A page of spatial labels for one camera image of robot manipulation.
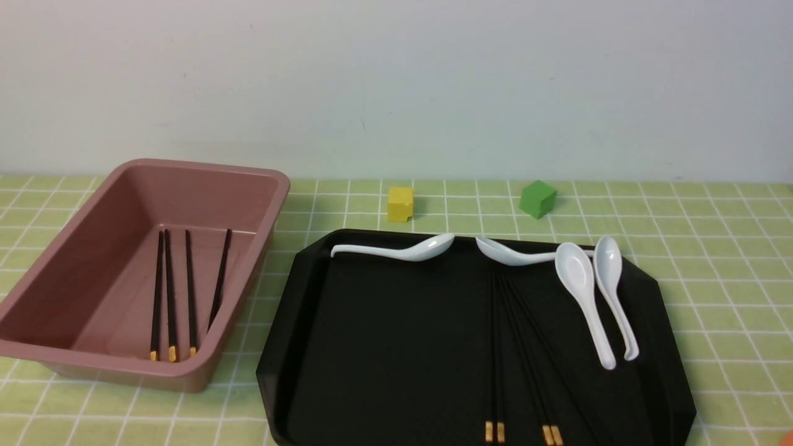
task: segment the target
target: table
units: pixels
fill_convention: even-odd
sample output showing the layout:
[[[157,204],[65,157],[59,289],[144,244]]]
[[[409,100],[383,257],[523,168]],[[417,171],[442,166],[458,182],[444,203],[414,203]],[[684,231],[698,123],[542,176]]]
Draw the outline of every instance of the table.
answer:
[[[0,176],[0,299],[102,177]],[[793,186],[550,182],[557,205],[518,209],[529,181],[294,179],[259,284],[209,388],[177,394],[53,375],[0,358],[0,446],[264,444],[254,370],[294,254],[338,228],[594,244],[612,235],[661,284],[699,409],[688,444],[776,445],[793,428]],[[391,186],[416,217],[388,222]]]

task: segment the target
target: tray rim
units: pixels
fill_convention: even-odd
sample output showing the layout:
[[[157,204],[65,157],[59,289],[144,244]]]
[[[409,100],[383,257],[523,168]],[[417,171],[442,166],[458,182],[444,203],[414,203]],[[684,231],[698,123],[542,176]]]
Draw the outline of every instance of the tray rim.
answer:
[[[308,288],[309,283],[311,282],[311,277],[309,275],[315,275],[318,273],[318,269],[322,269],[319,271],[320,273],[324,273],[324,270],[327,269],[327,262],[330,260],[330,248],[328,248],[328,241],[341,233],[366,233],[372,235],[384,235],[387,236],[389,234],[399,234],[400,236],[409,236],[411,238],[415,238],[416,241],[423,240],[428,236],[433,236],[435,234],[425,234],[425,233],[397,233],[391,231],[376,231],[376,230],[368,230],[368,229],[337,229],[329,234],[323,236],[319,240],[315,241],[314,243],[310,244],[306,248],[303,248],[295,255],[295,260],[292,265],[292,269],[289,272],[289,278],[287,279],[286,285],[284,287],[284,291],[282,293],[281,304],[278,307],[278,310],[275,314],[273,319],[273,323],[270,327],[270,333],[267,337],[267,341],[265,343],[264,349],[262,350],[262,355],[259,359],[259,364],[256,367],[256,378],[259,382],[259,389],[262,393],[262,401],[265,406],[265,412],[267,415],[267,421],[270,426],[270,434],[276,440],[276,443],[280,444],[281,446],[300,446],[295,444],[287,437],[287,435],[282,432],[280,421],[282,417],[286,417],[289,412],[288,407],[286,410],[281,407],[279,410],[279,398],[280,396],[280,389],[279,387],[279,379],[281,378],[278,376],[278,372],[284,366],[284,359],[285,354],[289,351],[289,346],[293,342],[293,334],[295,329],[293,328],[294,317],[298,316],[293,314],[294,310],[299,311],[299,304],[302,303],[303,299],[305,298],[305,291]],[[471,238],[471,236],[462,236],[460,238]],[[543,242],[543,241],[531,241],[531,240],[499,240],[499,242],[505,243],[507,246],[513,245],[513,247],[517,245],[526,246],[527,244],[531,244],[534,247],[542,247],[548,246],[552,251],[554,250],[553,247],[559,245],[559,243],[552,243],[552,242]],[[317,261],[319,256],[323,255],[323,251],[327,251],[327,259],[325,262]],[[664,387],[663,394],[665,397],[669,397],[668,389],[672,385],[679,386],[681,383],[685,383],[684,390],[677,390],[677,398],[675,401],[668,401],[668,408],[670,408],[671,413],[668,414],[668,443],[666,444],[673,444],[673,445],[684,445],[688,434],[691,431],[691,427],[693,426],[694,418],[696,416],[697,410],[693,400],[693,395],[691,393],[691,387],[688,383],[688,377],[685,375],[683,361],[680,357],[680,351],[676,346],[676,340],[674,337],[674,333],[672,331],[672,326],[668,319],[668,313],[665,308],[665,304],[663,301],[663,294],[661,293],[661,288],[659,286],[658,281],[642,270],[637,265],[630,262],[628,259],[623,257],[623,261],[627,262],[634,271],[636,271],[639,276],[634,278],[635,281],[649,281],[652,283],[654,291],[657,294],[657,299],[651,299],[655,302],[656,305],[660,305],[664,311],[662,312],[653,312],[653,314],[648,315],[646,311],[642,311],[644,323],[649,324],[651,320],[654,320],[653,325],[663,324],[667,330],[662,333],[662,336],[671,337],[671,345],[674,348],[674,355],[673,359],[675,360],[673,364],[669,364],[667,361],[655,361],[653,362],[654,367],[653,369],[657,373],[657,377],[661,381],[661,384]],[[293,279],[293,273],[295,270],[303,270],[303,275],[300,275],[298,279],[298,275],[295,275],[295,279]],[[285,298],[287,300],[287,305],[284,306]],[[655,340],[653,342],[656,345],[656,350],[658,349],[657,343],[659,340]],[[666,345],[670,345],[669,339],[663,340]],[[271,360],[271,356],[273,355],[280,355],[280,360],[273,361]],[[277,370],[275,372],[271,372],[270,369],[275,367]],[[297,380],[297,376],[290,376],[291,379]],[[676,407],[682,407],[683,409],[677,413],[674,411]],[[648,417],[652,417],[650,412],[647,413]],[[682,424],[684,429],[680,431],[676,431],[676,428]]]

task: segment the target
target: white wall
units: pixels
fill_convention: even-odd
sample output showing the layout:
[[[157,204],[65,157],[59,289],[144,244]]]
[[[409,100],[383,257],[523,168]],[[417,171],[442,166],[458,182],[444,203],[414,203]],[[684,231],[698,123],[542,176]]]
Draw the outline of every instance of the white wall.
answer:
[[[0,170],[793,181],[791,0],[3,0]]]

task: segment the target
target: spoon bowl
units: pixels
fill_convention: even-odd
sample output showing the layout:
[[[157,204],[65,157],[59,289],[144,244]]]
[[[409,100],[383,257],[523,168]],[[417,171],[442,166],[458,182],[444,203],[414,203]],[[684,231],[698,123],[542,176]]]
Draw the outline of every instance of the spoon bowl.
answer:
[[[595,280],[603,298],[611,308],[611,312],[619,326],[619,331],[623,334],[625,343],[626,360],[633,360],[639,355],[639,346],[636,342],[634,330],[630,326],[630,321],[625,315],[622,304],[617,296],[617,286],[619,278],[623,273],[623,257],[619,252],[617,240],[614,237],[605,236],[598,240],[595,246]]]
[[[406,262],[423,262],[424,260],[440,256],[451,246],[454,241],[453,233],[444,233],[422,240],[405,249],[377,248],[374,246],[361,246],[359,244],[337,244],[331,249],[331,257],[339,252],[355,252],[370,256],[388,257],[390,259],[404,260]]]
[[[608,343],[606,331],[600,322],[595,304],[595,274],[584,250],[577,244],[563,243],[556,251],[556,272],[567,291],[573,295],[584,313],[592,342],[595,344],[600,364],[607,370],[617,365],[614,352]]]
[[[543,252],[541,254],[523,254],[512,248],[484,237],[477,237],[477,247],[482,254],[496,262],[503,263],[509,267],[523,267],[535,263],[550,262],[556,259],[556,252]],[[584,251],[588,255],[594,255],[593,251]]]

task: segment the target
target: chopstick gold tip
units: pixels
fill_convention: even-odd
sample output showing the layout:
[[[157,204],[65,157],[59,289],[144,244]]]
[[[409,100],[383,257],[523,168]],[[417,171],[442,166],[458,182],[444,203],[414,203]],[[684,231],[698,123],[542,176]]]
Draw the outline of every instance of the chopstick gold tip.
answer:
[[[555,446],[556,442],[554,441],[554,435],[550,431],[550,426],[542,425],[542,435],[546,439],[547,446]]]
[[[561,432],[559,432],[559,426],[551,426],[550,431],[554,435],[554,442],[556,443],[556,446],[565,446],[564,442],[561,441]]]
[[[506,436],[504,435],[504,423],[500,422],[496,425],[496,437],[498,438],[499,444],[507,442]]]
[[[493,442],[493,422],[492,421],[485,421],[485,442],[492,443]]]

